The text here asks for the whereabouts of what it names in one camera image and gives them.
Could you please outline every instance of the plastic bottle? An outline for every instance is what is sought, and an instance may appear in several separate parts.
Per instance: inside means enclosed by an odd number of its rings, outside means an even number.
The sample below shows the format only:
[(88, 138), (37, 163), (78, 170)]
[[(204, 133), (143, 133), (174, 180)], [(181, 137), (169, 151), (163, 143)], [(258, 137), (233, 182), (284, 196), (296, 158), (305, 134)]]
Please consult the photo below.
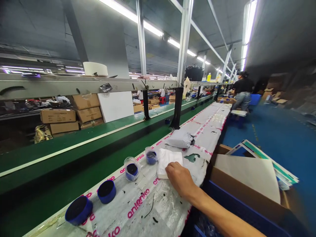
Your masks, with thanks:
[(207, 80), (207, 81), (211, 81), (211, 77), (212, 77), (212, 76), (211, 76), (211, 73), (209, 73), (209, 74), (207, 75), (207, 79), (206, 79), (206, 80)]

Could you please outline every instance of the factory floor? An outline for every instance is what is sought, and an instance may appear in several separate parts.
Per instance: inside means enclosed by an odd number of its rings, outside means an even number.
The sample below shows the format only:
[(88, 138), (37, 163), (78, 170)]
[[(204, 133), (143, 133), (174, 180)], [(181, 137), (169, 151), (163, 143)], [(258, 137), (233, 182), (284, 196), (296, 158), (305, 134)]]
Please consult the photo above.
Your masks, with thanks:
[(316, 126), (297, 112), (260, 103), (247, 115), (242, 129), (235, 123), (227, 125), (223, 144), (234, 147), (243, 139), (261, 147), (299, 178), (294, 188), (307, 217), (303, 222), (308, 222), (312, 236), (316, 236)]

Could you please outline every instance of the worker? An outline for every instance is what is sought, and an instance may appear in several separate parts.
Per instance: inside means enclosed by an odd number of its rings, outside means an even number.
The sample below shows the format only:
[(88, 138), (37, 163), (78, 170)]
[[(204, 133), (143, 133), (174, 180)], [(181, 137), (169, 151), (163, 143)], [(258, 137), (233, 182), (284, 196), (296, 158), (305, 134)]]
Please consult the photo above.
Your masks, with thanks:
[(141, 101), (141, 103), (144, 103), (144, 96), (143, 91), (137, 91), (138, 99)]
[(233, 104), (232, 109), (235, 110), (240, 105), (242, 111), (246, 111), (248, 105), (251, 101), (251, 92), (254, 89), (254, 83), (248, 78), (248, 73), (242, 71), (237, 73), (238, 81), (233, 84), (233, 89), (235, 89), (235, 99), (236, 103)]
[(159, 97), (165, 97), (165, 89), (159, 89)]
[(224, 237), (264, 237), (259, 230), (229, 212), (201, 188), (196, 186), (190, 171), (178, 162), (166, 167), (168, 179), (178, 194), (204, 213)]

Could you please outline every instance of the hand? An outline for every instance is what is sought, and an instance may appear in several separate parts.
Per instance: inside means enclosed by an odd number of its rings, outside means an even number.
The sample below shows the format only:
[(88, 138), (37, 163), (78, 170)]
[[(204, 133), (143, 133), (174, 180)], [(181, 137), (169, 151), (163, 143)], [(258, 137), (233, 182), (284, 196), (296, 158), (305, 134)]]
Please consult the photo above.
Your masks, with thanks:
[(190, 171), (178, 162), (170, 162), (166, 167), (166, 172), (179, 195), (192, 203), (199, 187), (194, 184)]

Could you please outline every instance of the metal shelf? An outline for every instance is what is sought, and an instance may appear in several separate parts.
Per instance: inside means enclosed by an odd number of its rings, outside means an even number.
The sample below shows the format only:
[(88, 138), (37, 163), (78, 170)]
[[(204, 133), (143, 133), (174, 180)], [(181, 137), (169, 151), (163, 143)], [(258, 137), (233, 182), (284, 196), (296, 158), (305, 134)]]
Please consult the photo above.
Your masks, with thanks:
[(47, 97), (57, 95), (74, 95), (87, 93), (102, 93), (100, 86), (109, 83), (111, 92), (145, 90), (144, 84), (149, 90), (176, 88), (177, 81), (171, 80), (144, 80), (122, 79), (103, 77), (58, 76), (41, 75), (37, 77), (22, 77), (21, 74), (0, 74), (0, 92), (12, 87), (12, 89), (0, 95), (0, 100), (25, 99)]

